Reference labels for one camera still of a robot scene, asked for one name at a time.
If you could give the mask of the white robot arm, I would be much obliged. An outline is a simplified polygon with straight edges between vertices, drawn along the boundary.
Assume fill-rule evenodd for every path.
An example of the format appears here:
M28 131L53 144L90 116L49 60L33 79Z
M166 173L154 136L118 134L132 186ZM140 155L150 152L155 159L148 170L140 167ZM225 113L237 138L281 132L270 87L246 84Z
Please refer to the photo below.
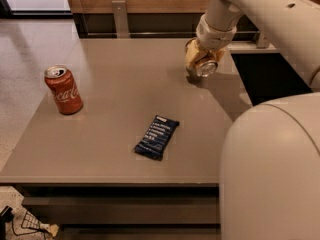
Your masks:
M229 129L220 155L221 240L320 240L320 7L310 0L210 0L187 68L232 40L246 15L299 77L304 95L264 102Z

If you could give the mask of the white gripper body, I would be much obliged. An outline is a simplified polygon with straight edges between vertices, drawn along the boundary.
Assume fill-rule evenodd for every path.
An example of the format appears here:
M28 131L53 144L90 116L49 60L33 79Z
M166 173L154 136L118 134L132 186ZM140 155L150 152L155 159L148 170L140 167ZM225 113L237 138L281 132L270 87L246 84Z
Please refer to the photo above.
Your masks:
M232 41L236 31L236 26L231 30L214 29L207 23L205 15L202 15L196 28L196 37L204 49L220 50Z

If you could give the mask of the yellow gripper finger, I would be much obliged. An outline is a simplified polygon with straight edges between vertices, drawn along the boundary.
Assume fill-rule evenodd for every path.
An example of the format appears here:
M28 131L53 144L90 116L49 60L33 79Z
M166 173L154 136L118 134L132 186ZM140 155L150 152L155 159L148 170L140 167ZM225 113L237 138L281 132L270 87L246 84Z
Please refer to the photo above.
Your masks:
M210 50L209 53L210 53L210 58L216 63L219 63L224 56L225 49L222 48L219 50Z
M185 63L188 70L199 70L208 50L203 48L197 38L189 40L185 46Z

